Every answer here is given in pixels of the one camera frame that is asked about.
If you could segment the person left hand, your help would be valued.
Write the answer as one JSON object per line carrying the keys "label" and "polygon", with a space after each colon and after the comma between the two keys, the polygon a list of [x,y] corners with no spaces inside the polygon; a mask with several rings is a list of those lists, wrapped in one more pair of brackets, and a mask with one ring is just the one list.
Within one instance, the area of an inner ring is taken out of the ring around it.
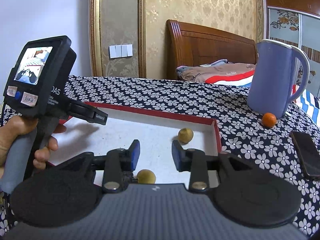
{"label": "person left hand", "polygon": [[[5,161],[10,146],[19,135],[25,135],[33,131],[37,123],[37,119],[27,119],[16,115],[1,127],[1,177],[4,173]],[[51,136],[48,144],[35,152],[34,167],[38,170],[44,170],[51,152],[56,151],[58,148],[57,140]]]}

